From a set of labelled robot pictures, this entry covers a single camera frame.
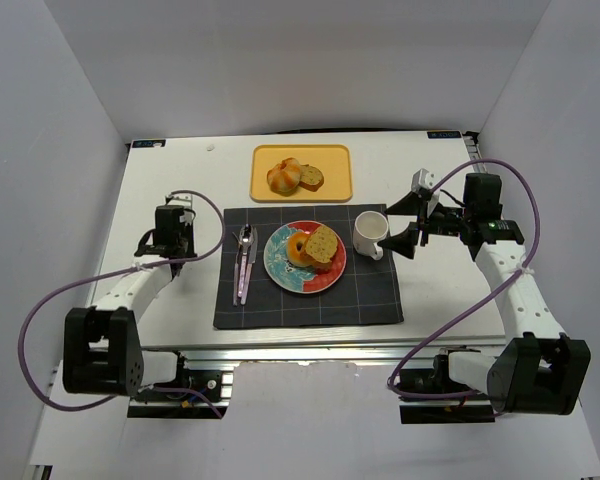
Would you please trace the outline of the bread slice back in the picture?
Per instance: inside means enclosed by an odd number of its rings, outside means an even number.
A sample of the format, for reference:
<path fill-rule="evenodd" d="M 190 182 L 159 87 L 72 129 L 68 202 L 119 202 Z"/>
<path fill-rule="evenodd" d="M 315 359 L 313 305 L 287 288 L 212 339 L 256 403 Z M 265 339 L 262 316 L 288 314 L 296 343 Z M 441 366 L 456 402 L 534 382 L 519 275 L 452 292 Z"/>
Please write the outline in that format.
<path fill-rule="evenodd" d="M 339 246 L 339 237 L 328 226 L 317 227 L 306 239 L 301 257 L 312 267 L 327 271 L 332 266 Z"/>

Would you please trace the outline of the orange bagel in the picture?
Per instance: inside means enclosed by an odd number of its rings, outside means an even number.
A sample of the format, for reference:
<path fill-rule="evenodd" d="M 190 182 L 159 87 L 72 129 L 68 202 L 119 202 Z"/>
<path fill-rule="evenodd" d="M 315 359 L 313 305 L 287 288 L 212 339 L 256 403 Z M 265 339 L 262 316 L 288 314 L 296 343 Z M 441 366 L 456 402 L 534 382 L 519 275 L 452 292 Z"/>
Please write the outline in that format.
<path fill-rule="evenodd" d="M 306 268 L 311 265 L 311 260 L 303 254 L 304 244 L 308 238 L 308 233 L 297 231 L 287 240 L 286 252 L 288 261 L 298 268 Z"/>

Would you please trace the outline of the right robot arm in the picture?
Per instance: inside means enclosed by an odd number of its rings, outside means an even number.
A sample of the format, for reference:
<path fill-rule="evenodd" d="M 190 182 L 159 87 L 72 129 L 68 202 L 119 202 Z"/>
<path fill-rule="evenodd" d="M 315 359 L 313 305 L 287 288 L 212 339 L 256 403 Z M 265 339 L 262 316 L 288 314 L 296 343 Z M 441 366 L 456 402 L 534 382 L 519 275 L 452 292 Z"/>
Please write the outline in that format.
<path fill-rule="evenodd" d="M 460 239 L 490 287 L 507 344 L 498 356 L 471 347 L 443 349 L 427 372 L 400 363 L 389 388 L 407 401 L 483 395 L 499 414 L 570 414 L 591 352 L 585 341 L 566 334 L 526 266 L 524 237 L 515 221 L 502 217 L 500 177 L 467 174 L 463 198 L 453 207 L 439 203 L 435 182 L 425 169 L 413 176 L 410 192 L 387 212 L 416 219 L 380 245 L 413 258 L 416 246 L 426 245 L 432 235 Z"/>

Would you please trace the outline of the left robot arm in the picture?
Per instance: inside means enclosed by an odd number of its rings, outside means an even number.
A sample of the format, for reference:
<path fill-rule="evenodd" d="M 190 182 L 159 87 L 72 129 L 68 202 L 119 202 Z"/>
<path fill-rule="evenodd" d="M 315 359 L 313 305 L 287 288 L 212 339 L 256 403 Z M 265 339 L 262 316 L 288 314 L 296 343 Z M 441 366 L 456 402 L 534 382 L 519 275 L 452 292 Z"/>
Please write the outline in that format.
<path fill-rule="evenodd" d="M 62 380 L 69 393 L 133 397 L 146 384 L 176 376 L 175 354 L 142 351 L 138 323 L 161 290 L 179 276 L 180 261 L 196 256 L 195 212 L 190 201 L 178 198 L 158 206 L 154 219 L 154 228 L 141 238 L 134 258 L 168 263 L 123 275 L 93 305 L 73 308 L 66 315 Z"/>

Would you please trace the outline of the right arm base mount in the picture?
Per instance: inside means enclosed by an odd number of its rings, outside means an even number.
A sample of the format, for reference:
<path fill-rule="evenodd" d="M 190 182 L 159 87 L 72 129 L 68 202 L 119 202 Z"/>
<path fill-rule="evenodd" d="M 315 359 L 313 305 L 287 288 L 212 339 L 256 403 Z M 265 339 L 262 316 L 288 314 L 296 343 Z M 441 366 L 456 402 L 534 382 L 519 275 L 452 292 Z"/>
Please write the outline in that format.
<path fill-rule="evenodd" d="M 403 369 L 398 387 L 421 394 L 456 393 L 467 390 L 429 369 Z M 494 423 L 497 414 L 484 394 L 443 400 L 400 398 L 400 421 L 403 425 L 442 425 Z"/>

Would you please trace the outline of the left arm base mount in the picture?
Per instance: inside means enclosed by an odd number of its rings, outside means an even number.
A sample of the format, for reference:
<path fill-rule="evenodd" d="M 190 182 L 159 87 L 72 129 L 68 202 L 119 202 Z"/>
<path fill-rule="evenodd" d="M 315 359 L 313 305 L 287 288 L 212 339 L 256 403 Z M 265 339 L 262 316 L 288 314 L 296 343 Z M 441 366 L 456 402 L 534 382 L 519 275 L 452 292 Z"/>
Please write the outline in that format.
<path fill-rule="evenodd" d="M 220 420 L 226 413 L 229 395 L 221 370 L 182 369 L 175 380 L 158 383 L 133 398 L 127 408 L 129 419 Z"/>

